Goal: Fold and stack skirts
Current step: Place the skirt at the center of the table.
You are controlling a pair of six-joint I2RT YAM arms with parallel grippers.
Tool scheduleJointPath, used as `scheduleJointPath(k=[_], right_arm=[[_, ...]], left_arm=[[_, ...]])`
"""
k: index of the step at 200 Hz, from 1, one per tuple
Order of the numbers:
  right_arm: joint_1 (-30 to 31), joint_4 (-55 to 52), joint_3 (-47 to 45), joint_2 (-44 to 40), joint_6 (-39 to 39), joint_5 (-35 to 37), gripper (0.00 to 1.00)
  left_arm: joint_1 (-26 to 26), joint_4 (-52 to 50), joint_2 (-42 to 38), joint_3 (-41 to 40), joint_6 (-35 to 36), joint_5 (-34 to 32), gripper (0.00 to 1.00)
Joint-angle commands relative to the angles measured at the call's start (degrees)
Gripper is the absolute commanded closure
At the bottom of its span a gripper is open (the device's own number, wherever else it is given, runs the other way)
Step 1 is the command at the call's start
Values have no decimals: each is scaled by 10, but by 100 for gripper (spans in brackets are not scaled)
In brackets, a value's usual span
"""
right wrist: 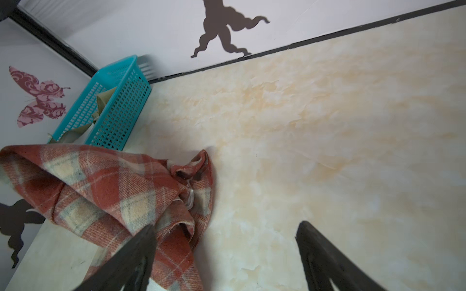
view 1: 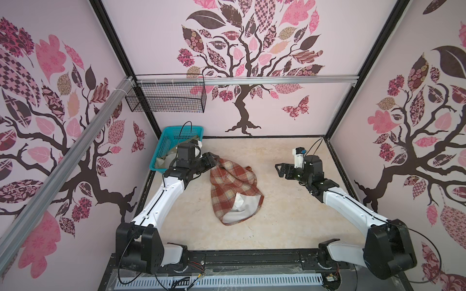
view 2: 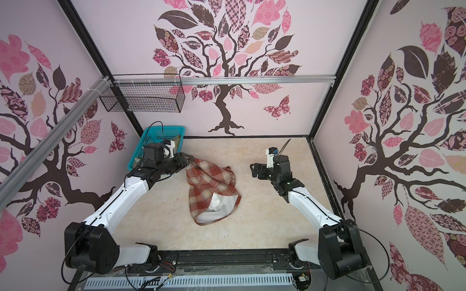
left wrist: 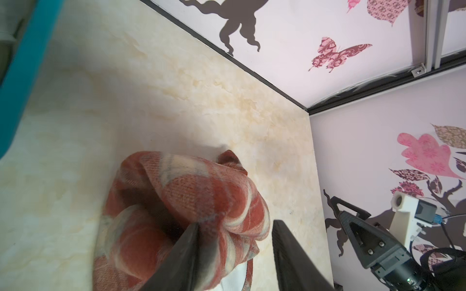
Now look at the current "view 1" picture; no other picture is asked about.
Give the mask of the red plaid skirt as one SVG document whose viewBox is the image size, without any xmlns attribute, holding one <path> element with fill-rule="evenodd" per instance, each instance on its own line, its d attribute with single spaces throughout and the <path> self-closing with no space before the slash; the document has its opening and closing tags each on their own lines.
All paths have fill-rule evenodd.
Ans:
<svg viewBox="0 0 466 291">
<path fill-rule="evenodd" d="M 212 208 L 223 225 L 244 222 L 261 209 L 265 196 L 250 166 L 221 158 L 210 171 L 210 182 Z"/>
</svg>

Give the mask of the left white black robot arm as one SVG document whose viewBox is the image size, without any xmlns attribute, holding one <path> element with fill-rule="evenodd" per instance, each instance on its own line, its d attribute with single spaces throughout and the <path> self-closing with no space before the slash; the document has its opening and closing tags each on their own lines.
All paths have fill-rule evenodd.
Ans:
<svg viewBox="0 0 466 291">
<path fill-rule="evenodd" d="M 218 156 L 208 152 L 191 160 L 176 161 L 163 173 L 162 183 L 146 207 L 130 223 L 121 223 L 116 230 L 118 268 L 156 274 L 160 267 L 186 265 L 183 255 L 187 247 L 164 244 L 160 229 L 189 182 L 217 164 Z"/>
</svg>

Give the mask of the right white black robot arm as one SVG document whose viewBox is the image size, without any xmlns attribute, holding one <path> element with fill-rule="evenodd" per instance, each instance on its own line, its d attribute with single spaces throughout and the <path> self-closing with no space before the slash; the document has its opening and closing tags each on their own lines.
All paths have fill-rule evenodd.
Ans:
<svg viewBox="0 0 466 291">
<path fill-rule="evenodd" d="M 277 164 L 280 178 L 296 180 L 321 203 L 340 213 L 365 237 L 363 245 L 332 239 L 319 244 L 317 261 L 324 269 L 344 262 L 367 268 L 375 277 L 386 280 L 417 266 L 417 258 L 408 227 L 399 219 L 390 220 L 348 195 L 327 179 L 317 162 L 302 167 Z"/>
</svg>

